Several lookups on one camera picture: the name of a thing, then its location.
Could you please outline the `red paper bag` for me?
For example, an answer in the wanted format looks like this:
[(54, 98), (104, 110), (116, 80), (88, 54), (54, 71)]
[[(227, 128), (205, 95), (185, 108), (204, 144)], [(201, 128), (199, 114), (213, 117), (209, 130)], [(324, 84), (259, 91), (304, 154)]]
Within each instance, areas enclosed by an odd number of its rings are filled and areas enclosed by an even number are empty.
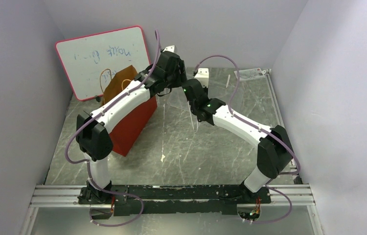
[[(106, 87), (100, 86), (103, 94), (100, 106), (107, 107), (125, 90), (137, 86), (139, 81), (133, 81), (137, 74), (135, 67), (130, 65), (111, 76)], [(157, 107), (156, 98), (143, 94), (141, 87), (126, 95), (107, 112), (109, 123), (114, 124), (108, 132), (115, 153), (127, 156)]]

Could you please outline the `white handled metal tongs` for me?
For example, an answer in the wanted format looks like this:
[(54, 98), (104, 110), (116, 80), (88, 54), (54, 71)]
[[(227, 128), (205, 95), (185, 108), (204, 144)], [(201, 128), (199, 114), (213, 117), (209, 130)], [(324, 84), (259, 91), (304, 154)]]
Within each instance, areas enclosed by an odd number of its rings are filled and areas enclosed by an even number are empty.
[(189, 101), (187, 102), (187, 106), (188, 106), (188, 110), (189, 110), (189, 116), (190, 116), (192, 130), (194, 131), (194, 133), (197, 133), (198, 129), (199, 129), (199, 122), (197, 120), (197, 117), (195, 115), (193, 115), (193, 113), (191, 111), (191, 106), (189, 104)]

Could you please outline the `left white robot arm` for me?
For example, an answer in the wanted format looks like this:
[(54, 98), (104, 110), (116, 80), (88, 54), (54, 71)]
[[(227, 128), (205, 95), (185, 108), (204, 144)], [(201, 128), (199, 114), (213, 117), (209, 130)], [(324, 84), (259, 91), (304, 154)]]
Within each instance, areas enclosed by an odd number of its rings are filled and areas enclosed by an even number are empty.
[(139, 105), (164, 89), (180, 87), (186, 80), (184, 61), (173, 52), (163, 51), (157, 62), (137, 73), (112, 100), (91, 114), (77, 116), (75, 140), (88, 165), (87, 189), (98, 203), (108, 202), (112, 195), (107, 160), (114, 146), (111, 131)]

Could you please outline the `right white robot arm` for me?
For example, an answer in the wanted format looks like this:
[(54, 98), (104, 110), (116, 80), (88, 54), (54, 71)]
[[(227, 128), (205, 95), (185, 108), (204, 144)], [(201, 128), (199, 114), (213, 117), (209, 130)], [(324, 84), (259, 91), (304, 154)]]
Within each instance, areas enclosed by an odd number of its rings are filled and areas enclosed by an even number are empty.
[(257, 149), (256, 167), (240, 189), (241, 199), (253, 202), (259, 196), (259, 190), (279, 176), (294, 157), (285, 128), (262, 125), (232, 110), (222, 100), (209, 98), (197, 79), (183, 83), (183, 91), (199, 122), (224, 128)]

